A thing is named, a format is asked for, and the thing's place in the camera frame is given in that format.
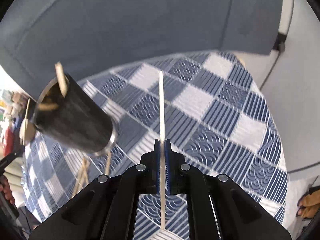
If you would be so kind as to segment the person's left hand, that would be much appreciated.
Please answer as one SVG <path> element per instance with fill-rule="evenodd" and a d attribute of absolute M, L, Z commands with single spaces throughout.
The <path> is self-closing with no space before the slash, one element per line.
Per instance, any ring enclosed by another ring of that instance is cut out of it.
<path fill-rule="evenodd" d="M 10 184 L 4 175 L 1 176 L 0 191 L 4 193 L 4 198 L 6 200 L 8 200 L 12 205 L 15 204 L 15 198 L 12 195 Z"/>

